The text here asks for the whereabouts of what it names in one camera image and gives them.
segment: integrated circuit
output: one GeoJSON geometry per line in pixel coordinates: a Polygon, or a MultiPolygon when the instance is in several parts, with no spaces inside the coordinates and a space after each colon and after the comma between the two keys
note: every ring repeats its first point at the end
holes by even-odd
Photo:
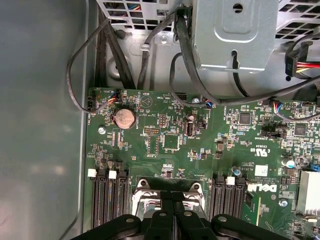
{"type": "Polygon", "coordinates": [[[179,150],[179,135],[175,134],[165,134],[163,149],[165,150],[179,150]]]}
{"type": "Polygon", "coordinates": [[[251,114],[241,112],[239,114],[239,124],[250,125],[251,123],[251,114]]]}
{"type": "Polygon", "coordinates": [[[294,128],[294,135],[295,136],[306,136],[307,133],[307,125],[305,124],[296,124],[294,128]]]}

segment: electrolytic capacitor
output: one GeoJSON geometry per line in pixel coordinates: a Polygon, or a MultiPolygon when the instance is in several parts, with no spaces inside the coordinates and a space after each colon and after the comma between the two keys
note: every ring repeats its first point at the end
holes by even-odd
{"type": "Polygon", "coordinates": [[[231,168],[231,171],[235,176],[240,176],[241,175],[241,169],[240,169],[239,166],[233,166],[231,168]]]}

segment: green circuit board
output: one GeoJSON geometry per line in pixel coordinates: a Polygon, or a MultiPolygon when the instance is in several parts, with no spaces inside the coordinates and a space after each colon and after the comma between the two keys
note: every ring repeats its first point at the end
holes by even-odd
{"type": "MultiPolygon", "coordinates": [[[[114,88],[90,89],[88,105],[95,108],[115,96],[104,110],[88,115],[85,169],[86,175],[88,169],[108,168],[127,173],[125,213],[131,213],[131,196],[143,177],[163,189],[200,183],[204,212],[210,216],[212,179],[234,176],[236,167],[247,185],[255,185],[241,199],[240,218],[288,238],[294,233],[312,235],[316,223],[303,220],[296,207],[301,169],[320,162],[319,120],[283,122],[270,102],[186,107],[168,92],[114,88]],[[134,114],[129,129],[120,129],[115,122],[115,113],[121,109],[134,114]],[[295,168],[284,167],[284,158],[293,160],[295,168]],[[280,206],[282,200],[287,206],[280,206]]],[[[206,101],[197,94],[180,97],[206,101]]],[[[310,102],[282,103],[281,113],[288,117],[303,118],[317,109],[310,102]]],[[[86,177],[84,231],[99,225],[93,223],[93,212],[98,211],[93,188],[93,179],[86,177]]]]}

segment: motherboard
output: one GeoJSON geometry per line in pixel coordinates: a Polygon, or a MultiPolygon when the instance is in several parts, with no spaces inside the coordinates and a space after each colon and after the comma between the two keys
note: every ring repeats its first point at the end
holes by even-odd
{"type": "MultiPolygon", "coordinates": [[[[87,118],[83,231],[122,214],[161,209],[159,191],[182,191],[209,221],[228,214],[287,238],[317,236],[320,120],[290,122],[275,101],[216,106],[196,94],[92,88],[87,118]]],[[[303,118],[313,102],[281,101],[303,118]]]]}

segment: label sticker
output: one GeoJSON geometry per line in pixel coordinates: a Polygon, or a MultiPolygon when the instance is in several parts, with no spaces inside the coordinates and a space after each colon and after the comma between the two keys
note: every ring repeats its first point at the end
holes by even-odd
{"type": "Polygon", "coordinates": [[[256,165],[254,170],[254,175],[257,177],[267,177],[268,165],[256,165]]]}

